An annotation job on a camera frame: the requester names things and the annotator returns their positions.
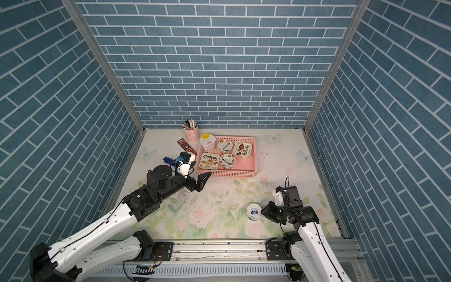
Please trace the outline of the round Chobani yogurt strawberry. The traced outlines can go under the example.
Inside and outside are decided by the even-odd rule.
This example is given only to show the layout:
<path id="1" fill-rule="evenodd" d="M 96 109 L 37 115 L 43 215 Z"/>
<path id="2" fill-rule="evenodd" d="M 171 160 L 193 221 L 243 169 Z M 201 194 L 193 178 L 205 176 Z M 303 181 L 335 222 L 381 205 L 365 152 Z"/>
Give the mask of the round Chobani yogurt strawberry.
<path id="1" fill-rule="evenodd" d="M 236 163 L 236 157 L 231 153 L 226 153 L 220 156 L 220 164 L 226 170 L 231 170 Z"/>

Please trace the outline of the pink plastic basket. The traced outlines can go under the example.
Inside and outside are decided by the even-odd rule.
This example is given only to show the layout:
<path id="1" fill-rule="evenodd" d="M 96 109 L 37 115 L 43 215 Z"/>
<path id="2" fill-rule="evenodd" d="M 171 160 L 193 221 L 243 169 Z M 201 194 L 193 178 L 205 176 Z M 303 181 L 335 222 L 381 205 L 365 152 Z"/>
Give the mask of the pink plastic basket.
<path id="1" fill-rule="evenodd" d="M 243 159 L 241 156 L 236 157 L 237 164 L 235 164 L 232 169 L 224 169 L 221 164 L 218 164 L 218 168 L 216 170 L 207 170 L 199 167 L 202 161 L 202 154 L 205 152 L 202 145 L 200 145 L 198 149 L 198 155 L 196 156 L 196 165 L 195 170 L 198 175 L 211 172 L 212 176 L 218 177 L 238 177 L 238 178 L 253 178 L 257 173 L 257 156 L 256 156 L 256 139 L 254 137 L 249 136 L 215 136 L 216 144 L 214 154 L 222 155 L 217 148 L 217 144 L 222 140 L 230 140 L 233 144 L 240 141 L 241 143 L 250 143 L 253 148 L 251 151 L 251 155 L 247 159 Z"/>

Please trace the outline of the white yellow yogurt cup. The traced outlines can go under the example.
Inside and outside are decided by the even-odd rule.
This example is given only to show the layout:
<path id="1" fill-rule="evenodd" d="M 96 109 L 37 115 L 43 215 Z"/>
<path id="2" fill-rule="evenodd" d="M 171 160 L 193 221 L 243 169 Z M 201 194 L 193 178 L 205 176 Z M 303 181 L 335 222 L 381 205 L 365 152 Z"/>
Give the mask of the white yellow yogurt cup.
<path id="1" fill-rule="evenodd" d="M 205 152 L 212 153 L 216 147 L 216 137 L 212 134 L 205 133 L 200 137 L 200 144 Z"/>

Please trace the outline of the round Chobani yogurt dark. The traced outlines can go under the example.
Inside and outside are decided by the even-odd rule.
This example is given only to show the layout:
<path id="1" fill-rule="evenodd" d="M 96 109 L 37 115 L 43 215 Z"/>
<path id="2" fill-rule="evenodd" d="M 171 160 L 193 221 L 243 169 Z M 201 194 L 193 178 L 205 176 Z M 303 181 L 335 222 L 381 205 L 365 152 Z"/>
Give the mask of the round Chobani yogurt dark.
<path id="1" fill-rule="evenodd" d="M 233 151 L 234 143 L 228 139 L 220 140 L 217 144 L 218 150 L 221 154 L 231 153 Z"/>

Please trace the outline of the small blue white yogurt cup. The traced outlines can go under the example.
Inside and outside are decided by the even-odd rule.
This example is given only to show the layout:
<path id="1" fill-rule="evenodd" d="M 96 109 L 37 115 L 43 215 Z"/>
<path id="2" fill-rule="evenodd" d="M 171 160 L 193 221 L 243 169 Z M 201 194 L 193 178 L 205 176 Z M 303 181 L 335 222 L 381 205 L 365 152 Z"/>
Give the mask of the small blue white yogurt cup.
<path id="1" fill-rule="evenodd" d="M 247 216 L 251 221 L 258 221 L 261 219 L 262 208 L 257 203 L 251 203 L 247 207 Z"/>

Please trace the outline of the red pencil box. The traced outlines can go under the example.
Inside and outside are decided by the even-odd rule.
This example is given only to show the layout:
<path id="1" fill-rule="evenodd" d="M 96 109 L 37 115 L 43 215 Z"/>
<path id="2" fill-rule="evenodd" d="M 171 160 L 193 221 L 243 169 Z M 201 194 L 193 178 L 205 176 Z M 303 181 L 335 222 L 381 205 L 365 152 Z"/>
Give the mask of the red pencil box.
<path id="1" fill-rule="evenodd" d="M 189 145 L 189 143 L 184 139 L 181 138 L 177 141 L 177 143 L 180 145 L 180 147 L 185 151 L 192 153 L 194 155 L 197 155 L 197 152 Z"/>

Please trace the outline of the square Chobani flip chocolate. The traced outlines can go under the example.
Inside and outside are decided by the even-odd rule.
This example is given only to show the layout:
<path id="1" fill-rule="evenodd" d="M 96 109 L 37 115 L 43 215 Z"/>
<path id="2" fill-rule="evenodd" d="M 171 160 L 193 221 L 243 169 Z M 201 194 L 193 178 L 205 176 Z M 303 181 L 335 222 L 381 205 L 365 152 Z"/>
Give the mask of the square Chobani flip chocolate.
<path id="1" fill-rule="evenodd" d="M 234 144 L 232 154 L 234 156 L 240 156 L 240 155 L 242 155 L 244 149 L 245 149 L 245 143 L 241 142 L 241 141 L 237 141 Z"/>

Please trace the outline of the square Chobani flip strawberry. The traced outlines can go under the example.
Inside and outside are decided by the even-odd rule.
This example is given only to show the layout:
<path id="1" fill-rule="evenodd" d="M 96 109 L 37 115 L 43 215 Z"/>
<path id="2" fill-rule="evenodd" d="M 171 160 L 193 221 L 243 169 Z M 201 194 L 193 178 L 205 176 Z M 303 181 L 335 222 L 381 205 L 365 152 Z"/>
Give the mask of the square Chobani flip strawberry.
<path id="1" fill-rule="evenodd" d="M 219 154 L 204 152 L 200 157 L 199 168 L 204 170 L 217 170 L 219 162 Z"/>

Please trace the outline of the pink pen cup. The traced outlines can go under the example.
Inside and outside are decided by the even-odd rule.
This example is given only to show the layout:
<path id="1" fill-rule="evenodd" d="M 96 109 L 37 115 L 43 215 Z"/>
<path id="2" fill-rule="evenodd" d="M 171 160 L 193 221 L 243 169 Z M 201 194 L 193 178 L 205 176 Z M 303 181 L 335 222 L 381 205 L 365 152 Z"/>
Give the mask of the pink pen cup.
<path id="1" fill-rule="evenodd" d="M 194 129 L 185 129 L 185 137 L 188 142 L 198 142 L 200 140 L 200 132 L 196 126 Z"/>

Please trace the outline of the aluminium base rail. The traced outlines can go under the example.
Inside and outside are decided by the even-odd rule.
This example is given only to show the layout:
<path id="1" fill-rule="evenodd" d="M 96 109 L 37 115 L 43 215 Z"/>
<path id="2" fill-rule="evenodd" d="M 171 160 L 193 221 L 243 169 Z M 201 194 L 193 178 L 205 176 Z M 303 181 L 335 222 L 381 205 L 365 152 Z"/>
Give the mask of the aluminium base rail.
<path id="1" fill-rule="evenodd" d="M 292 263 L 278 240 L 266 239 L 156 240 L 157 262 L 171 263 Z"/>

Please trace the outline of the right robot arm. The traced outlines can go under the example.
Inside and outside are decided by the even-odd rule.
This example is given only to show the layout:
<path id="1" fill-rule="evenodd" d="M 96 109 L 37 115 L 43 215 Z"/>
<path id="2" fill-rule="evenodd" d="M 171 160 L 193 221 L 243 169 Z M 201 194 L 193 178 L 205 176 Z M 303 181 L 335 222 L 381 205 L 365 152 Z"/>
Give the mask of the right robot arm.
<path id="1" fill-rule="evenodd" d="M 350 282 L 341 263 L 327 242 L 314 209 L 305 206 L 295 186 L 277 187 L 275 201 L 270 201 L 262 215 L 274 223 L 292 224 L 293 231 L 285 232 L 281 239 L 265 242 L 268 260 L 293 259 L 301 269 L 297 275 L 290 270 L 290 278 L 303 276 L 310 282 Z"/>

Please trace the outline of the blue small eraser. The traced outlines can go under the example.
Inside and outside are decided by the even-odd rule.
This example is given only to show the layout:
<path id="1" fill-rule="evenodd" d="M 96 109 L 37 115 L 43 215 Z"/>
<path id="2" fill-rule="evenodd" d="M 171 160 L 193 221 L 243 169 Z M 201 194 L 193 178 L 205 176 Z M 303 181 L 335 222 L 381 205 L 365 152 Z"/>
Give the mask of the blue small eraser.
<path id="1" fill-rule="evenodd" d="M 168 165 L 170 165 L 170 166 L 175 166 L 175 164 L 176 164 L 176 161 L 174 159 L 169 158 L 169 157 L 164 157 L 163 161 L 165 163 L 167 163 Z"/>

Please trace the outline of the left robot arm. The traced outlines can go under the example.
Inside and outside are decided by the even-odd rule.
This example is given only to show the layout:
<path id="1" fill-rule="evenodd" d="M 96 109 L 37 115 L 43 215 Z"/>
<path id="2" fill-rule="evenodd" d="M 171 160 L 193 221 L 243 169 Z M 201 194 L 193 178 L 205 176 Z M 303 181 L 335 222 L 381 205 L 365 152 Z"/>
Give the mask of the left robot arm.
<path id="1" fill-rule="evenodd" d="M 160 165 L 147 173 L 147 182 L 126 195 L 99 220 L 61 240 L 40 243 L 30 252 L 30 275 L 34 282 L 81 282 L 111 265 L 131 260 L 153 260 L 161 254 L 147 231 L 135 232 L 123 241 L 101 248 L 112 236 L 145 219 L 162 202 L 181 189 L 202 191 L 211 177 L 207 172 L 193 178 Z"/>

